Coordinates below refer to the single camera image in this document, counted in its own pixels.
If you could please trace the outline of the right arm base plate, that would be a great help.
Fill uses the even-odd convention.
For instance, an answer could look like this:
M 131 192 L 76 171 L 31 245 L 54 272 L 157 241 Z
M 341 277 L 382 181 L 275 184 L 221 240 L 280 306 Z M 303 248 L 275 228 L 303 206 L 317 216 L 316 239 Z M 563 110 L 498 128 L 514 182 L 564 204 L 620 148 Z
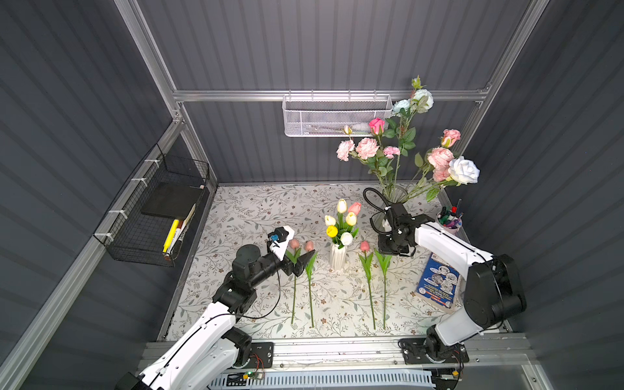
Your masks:
M 397 342 L 405 364 L 468 363 L 469 355 L 464 344 L 446 346 L 428 336 L 402 338 Z

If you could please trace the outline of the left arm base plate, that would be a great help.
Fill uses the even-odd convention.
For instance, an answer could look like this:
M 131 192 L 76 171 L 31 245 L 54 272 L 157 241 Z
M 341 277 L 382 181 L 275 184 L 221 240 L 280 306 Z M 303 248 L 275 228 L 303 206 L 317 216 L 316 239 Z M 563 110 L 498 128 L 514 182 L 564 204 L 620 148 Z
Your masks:
M 273 342 L 252 342 L 243 368 L 245 370 L 272 368 L 274 356 L 275 344 Z

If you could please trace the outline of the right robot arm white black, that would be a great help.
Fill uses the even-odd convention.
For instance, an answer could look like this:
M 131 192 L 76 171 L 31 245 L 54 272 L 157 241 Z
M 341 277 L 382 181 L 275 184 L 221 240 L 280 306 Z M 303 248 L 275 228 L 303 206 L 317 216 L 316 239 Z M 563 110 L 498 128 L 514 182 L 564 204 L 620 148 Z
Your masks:
M 448 263 L 466 281 L 463 308 L 427 330 L 427 358 L 442 363 L 460 358 L 464 341 L 523 313 L 527 300 L 518 268 L 508 255 L 493 255 L 446 232 L 426 214 L 410 215 L 401 203 L 378 209 L 382 254 L 412 255 L 420 246 Z

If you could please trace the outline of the peach pink tulip stem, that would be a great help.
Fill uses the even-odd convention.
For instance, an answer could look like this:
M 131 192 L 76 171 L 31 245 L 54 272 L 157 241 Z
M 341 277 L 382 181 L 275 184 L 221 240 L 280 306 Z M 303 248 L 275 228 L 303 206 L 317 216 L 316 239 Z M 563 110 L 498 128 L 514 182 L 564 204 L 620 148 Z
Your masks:
M 315 260 L 317 258 L 317 254 L 315 252 L 315 243 L 311 240 L 305 243 L 305 254 L 308 256 L 308 262 L 306 264 L 305 272 L 308 278 L 308 289 L 309 289 L 309 305 L 310 305 L 310 321 L 311 327 L 315 327 L 315 317 L 314 317 L 314 304 L 313 304 L 313 292 L 312 292 L 312 276 L 315 270 Z

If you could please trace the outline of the white ribbed ceramic vase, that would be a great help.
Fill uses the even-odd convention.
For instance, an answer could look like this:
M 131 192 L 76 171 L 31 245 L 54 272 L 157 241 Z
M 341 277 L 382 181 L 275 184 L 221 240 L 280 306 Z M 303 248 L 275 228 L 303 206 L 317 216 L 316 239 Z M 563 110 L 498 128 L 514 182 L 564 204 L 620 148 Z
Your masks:
M 330 266 L 333 271 L 342 271 L 346 265 L 347 247 L 332 244 L 330 250 Z

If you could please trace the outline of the light pink tulip stem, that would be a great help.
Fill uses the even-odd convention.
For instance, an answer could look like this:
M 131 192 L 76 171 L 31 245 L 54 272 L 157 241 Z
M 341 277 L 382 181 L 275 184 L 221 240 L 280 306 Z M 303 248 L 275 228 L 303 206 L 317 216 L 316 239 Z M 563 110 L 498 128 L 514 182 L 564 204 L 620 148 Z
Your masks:
M 297 278 L 302 273 L 302 264 L 300 263 L 300 256 L 302 254 L 302 247 L 297 239 L 292 239 L 289 242 L 289 249 L 286 252 L 286 256 L 289 261 L 292 263 L 292 274 L 293 274 L 293 287 L 292 287 L 292 312 L 291 312 L 291 324 L 294 325 L 295 320 L 295 312 L 296 312 L 296 300 L 297 300 Z

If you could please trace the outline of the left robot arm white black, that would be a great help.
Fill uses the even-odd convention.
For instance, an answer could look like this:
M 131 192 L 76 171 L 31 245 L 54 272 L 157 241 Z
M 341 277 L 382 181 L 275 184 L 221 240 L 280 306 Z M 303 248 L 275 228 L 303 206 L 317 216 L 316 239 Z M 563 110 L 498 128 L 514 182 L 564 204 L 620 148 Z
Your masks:
M 244 367 L 249 358 L 252 337 L 236 327 L 253 305 L 256 287 L 278 275 L 300 276 L 315 260 L 311 250 L 298 257 L 288 251 L 288 242 L 269 241 L 268 253 L 260 254 L 255 245 L 237 250 L 232 271 L 204 314 L 177 343 L 139 375 L 128 372 L 116 389 L 203 389 L 231 367 Z

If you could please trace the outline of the dark pink tulip stem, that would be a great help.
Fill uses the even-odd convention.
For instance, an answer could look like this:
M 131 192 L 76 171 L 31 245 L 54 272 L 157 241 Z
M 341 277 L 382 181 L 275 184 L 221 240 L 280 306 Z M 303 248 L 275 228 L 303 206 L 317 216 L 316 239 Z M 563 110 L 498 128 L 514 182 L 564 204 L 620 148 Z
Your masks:
M 373 329 L 375 330 L 376 329 L 375 307 L 374 307 L 374 302 L 373 302 L 373 297 L 372 297 L 372 287 L 371 287 L 373 252 L 370 248 L 370 243 L 367 240 L 362 241 L 360 243 L 359 250 L 360 250 L 360 254 L 358 255 L 358 258 L 360 260 L 360 263 L 362 264 L 362 268 L 363 268 L 365 278 L 367 281 L 367 289 L 368 289 L 370 310 L 371 310 L 371 316 L 372 316 L 372 323 L 373 323 Z

